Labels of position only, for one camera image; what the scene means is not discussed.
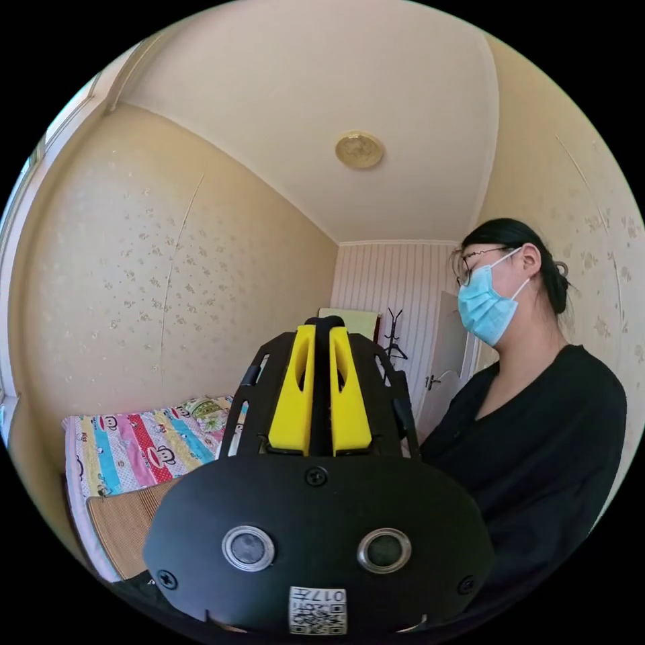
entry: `coat rack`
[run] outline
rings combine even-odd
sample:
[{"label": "coat rack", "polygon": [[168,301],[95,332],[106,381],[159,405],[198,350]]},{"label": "coat rack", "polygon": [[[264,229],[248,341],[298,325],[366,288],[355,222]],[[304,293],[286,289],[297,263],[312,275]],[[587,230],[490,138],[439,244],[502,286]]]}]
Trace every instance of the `coat rack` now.
[{"label": "coat rack", "polygon": [[[390,340],[390,343],[387,347],[385,347],[385,351],[388,354],[388,358],[403,358],[404,361],[408,359],[408,357],[405,355],[404,351],[398,346],[397,341],[399,340],[399,336],[395,336],[396,332],[396,321],[398,320],[398,317],[403,313],[403,309],[399,311],[399,313],[395,316],[393,311],[388,307],[388,311],[390,312],[390,316],[392,317],[392,326],[390,327],[390,335],[385,336],[385,338]],[[399,352],[400,356],[392,356],[392,352],[397,351]]]}]

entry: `pillow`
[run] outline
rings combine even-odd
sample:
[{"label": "pillow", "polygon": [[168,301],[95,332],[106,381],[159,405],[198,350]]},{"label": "pillow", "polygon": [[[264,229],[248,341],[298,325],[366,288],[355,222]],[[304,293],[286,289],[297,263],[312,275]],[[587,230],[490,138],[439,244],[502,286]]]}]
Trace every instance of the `pillow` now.
[{"label": "pillow", "polygon": [[230,410],[230,397],[197,396],[185,401],[181,407],[193,417],[204,432],[219,432],[226,426]]}]

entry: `round ceiling lamp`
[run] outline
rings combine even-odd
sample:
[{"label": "round ceiling lamp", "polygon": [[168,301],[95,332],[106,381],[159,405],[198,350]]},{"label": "round ceiling lamp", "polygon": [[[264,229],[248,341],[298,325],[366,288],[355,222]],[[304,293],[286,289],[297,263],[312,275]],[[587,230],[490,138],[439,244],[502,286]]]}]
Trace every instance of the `round ceiling lamp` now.
[{"label": "round ceiling lamp", "polygon": [[344,133],[336,144],[336,156],[349,168],[372,168],[383,158],[383,144],[371,134],[352,130]]}]

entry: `sticker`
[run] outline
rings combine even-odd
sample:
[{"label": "sticker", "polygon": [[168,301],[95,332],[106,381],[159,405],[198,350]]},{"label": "sticker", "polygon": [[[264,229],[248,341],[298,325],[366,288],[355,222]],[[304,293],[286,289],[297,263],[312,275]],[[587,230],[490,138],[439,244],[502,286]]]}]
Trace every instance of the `sticker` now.
[{"label": "sticker", "polygon": [[291,634],[339,636],[347,633],[345,589],[291,587],[289,591]]}]

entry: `screw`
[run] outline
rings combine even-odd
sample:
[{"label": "screw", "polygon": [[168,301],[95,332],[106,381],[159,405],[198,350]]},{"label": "screw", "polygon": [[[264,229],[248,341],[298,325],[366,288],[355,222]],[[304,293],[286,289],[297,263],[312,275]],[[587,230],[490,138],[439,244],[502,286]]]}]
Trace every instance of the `screw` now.
[{"label": "screw", "polygon": [[327,473],[320,466],[310,468],[304,478],[310,486],[318,487],[327,483]]},{"label": "screw", "polygon": [[467,596],[475,588],[475,578],[473,576],[466,576],[458,585],[457,593],[460,596]]},{"label": "screw", "polygon": [[159,579],[159,584],[166,589],[172,591],[177,588],[177,579],[165,569],[157,571],[157,578]]}]

